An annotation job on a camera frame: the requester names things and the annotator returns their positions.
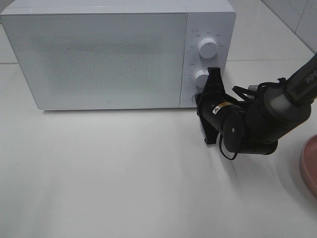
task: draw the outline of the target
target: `cable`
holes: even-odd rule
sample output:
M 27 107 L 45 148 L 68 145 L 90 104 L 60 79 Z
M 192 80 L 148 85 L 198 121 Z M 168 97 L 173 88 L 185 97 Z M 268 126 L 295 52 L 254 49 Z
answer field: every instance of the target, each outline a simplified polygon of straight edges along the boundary
M 220 152 L 222 153 L 222 155 L 224 156 L 224 157 L 226 157 L 228 160 L 234 160 L 236 157 L 237 157 L 237 155 L 238 155 L 238 153 L 234 153 L 234 156 L 232 157 L 232 158 L 229 158 L 228 156 L 226 156 L 225 154 L 224 154 L 224 152 L 223 152 L 223 150 L 222 150 L 222 135 L 220 134 L 220 138 L 219 138 L 219 150 L 220 150 Z
M 241 88 L 239 86 L 234 86 L 232 89 L 240 98 L 244 101 L 253 101 L 251 98 L 247 97 L 246 95 L 256 96 L 257 93 L 255 91 L 251 91 L 245 88 Z

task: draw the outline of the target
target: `white knob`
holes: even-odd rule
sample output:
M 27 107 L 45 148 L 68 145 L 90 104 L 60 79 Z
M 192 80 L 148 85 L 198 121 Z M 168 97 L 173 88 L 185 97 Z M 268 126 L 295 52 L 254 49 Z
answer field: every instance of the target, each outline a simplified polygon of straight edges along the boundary
M 198 43 L 199 54 L 205 59 L 214 57 L 217 54 L 217 48 L 217 41 L 211 37 L 204 38 Z
M 203 88 L 208 79 L 208 71 L 207 70 L 199 70 L 195 73 L 195 84 L 199 88 Z

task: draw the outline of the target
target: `white microwave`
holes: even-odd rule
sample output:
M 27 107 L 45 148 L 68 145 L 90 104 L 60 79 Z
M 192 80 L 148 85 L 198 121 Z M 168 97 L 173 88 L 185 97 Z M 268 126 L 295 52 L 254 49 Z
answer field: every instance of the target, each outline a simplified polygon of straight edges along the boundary
M 195 107 L 235 17 L 226 0 L 16 0 L 0 15 L 43 110 Z

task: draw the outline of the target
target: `white table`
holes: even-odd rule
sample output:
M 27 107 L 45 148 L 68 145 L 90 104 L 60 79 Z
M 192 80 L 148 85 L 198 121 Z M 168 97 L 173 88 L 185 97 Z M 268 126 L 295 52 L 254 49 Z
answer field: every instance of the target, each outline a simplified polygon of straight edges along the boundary
M 231 2 L 228 92 L 313 56 L 258 0 Z M 0 28 L 1 238 L 314 238 L 299 158 L 316 133 L 315 103 L 274 154 L 231 162 L 192 109 L 43 112 Z

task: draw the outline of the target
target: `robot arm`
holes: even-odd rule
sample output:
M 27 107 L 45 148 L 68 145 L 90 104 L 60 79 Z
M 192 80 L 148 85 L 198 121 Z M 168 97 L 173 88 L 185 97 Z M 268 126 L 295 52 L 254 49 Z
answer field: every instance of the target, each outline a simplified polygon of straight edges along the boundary
M 279 138 L 309 118 L 311 103 L 317 97 L 317 54 L 288 80 L 281 78 L 278 83 L 261 83 L 249 89 L 235 86 L 233 91 L 243 101 L 226 94 L 219 68 L 208 71 L 203 92 L 196 96 L 205 142 L 215 144 L 220 133 L 221 152 L 223 140 L 235 156 L 273 153 Z

